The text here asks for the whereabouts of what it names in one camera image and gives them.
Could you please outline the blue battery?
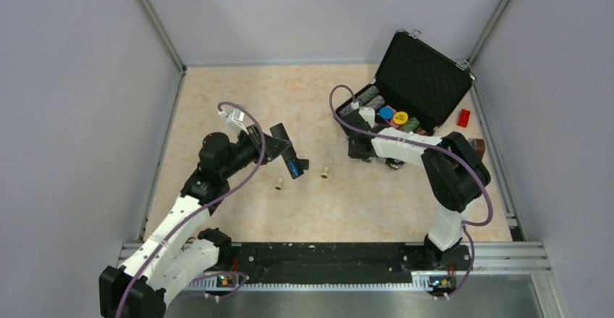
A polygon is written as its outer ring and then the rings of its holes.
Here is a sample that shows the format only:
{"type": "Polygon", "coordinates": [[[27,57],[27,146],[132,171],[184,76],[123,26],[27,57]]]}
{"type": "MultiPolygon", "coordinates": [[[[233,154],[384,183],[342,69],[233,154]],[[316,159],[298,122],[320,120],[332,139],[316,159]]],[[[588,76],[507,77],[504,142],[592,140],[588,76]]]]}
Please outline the blue battery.
{"type": "Polygon", "coordinates": [[[290,165],[290,171],[292,172],[293,178],[296,179],[300,176],[299,167],[293,159],[291,159],[288,163],[290,165]]]}

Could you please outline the black remote control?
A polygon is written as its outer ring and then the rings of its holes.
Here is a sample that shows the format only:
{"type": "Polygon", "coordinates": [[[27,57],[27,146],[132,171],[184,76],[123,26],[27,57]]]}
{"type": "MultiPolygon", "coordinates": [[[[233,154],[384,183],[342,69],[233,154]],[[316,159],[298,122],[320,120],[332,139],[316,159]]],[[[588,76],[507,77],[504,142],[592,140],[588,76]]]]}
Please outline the black remote control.
{"type": "Polygon", "coordinates": [[[282,123],[278,123],[272,126],[270,128],[270,131],[271,131],[273,138],[281,140],[285,143],[285,149],[281,152],[281,156],[288,169],[288,172],[290,173],[291,178],[294,179],[292,172],[290,171],[290,165],[288,163],[291,159],[293,159],[295,163],[298,165],[299,170],[300,170],[300,176],[302,176],[305,173],[305,171],[309,170],[310,160],[298,158],[297,153],[293,146],[293,142],[290,140],[290,136],[287,134],[285,126],[282,123]]]}

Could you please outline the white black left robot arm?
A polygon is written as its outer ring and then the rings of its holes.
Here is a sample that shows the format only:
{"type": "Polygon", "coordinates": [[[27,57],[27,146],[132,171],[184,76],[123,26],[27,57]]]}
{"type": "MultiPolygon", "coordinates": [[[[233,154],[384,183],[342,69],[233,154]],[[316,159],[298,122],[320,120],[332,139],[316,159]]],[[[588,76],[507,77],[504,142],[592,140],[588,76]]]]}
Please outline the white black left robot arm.
{"type": "Polygon", "coordinates": [[[207,229],[205,238],[188,238],[233,192],[229,178],[249,164],[265,165],[281,156],[293,179],[308,169],[296,157],[281,123],[263,133],[256,125],[240,130],[236,142],[221,132],[207,135],[195,171],[186,180],[173,207],[159,226],[119,266],[108,266],[98,279],[102,317],[163,317],[168,306],[197,276],[232,261],[230,239],[207,229]]]}

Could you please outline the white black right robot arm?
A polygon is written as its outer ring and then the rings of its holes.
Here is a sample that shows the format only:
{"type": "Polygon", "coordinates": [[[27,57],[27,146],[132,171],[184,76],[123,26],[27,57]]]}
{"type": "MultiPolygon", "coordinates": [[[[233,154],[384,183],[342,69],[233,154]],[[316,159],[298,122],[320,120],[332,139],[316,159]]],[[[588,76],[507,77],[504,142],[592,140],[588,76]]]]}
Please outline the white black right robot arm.
{"type": "Polygon", "coordinates": [[[340,118],[353,159],[383,159],[424,168],[440,207],[424,239],[424,258],[435,269],[445,268],[459,246],[467,211],[491,182],[481,157],[466,137],[451,132],[443,137],[404,132],[374,120],[365,108],[340,118]]]}

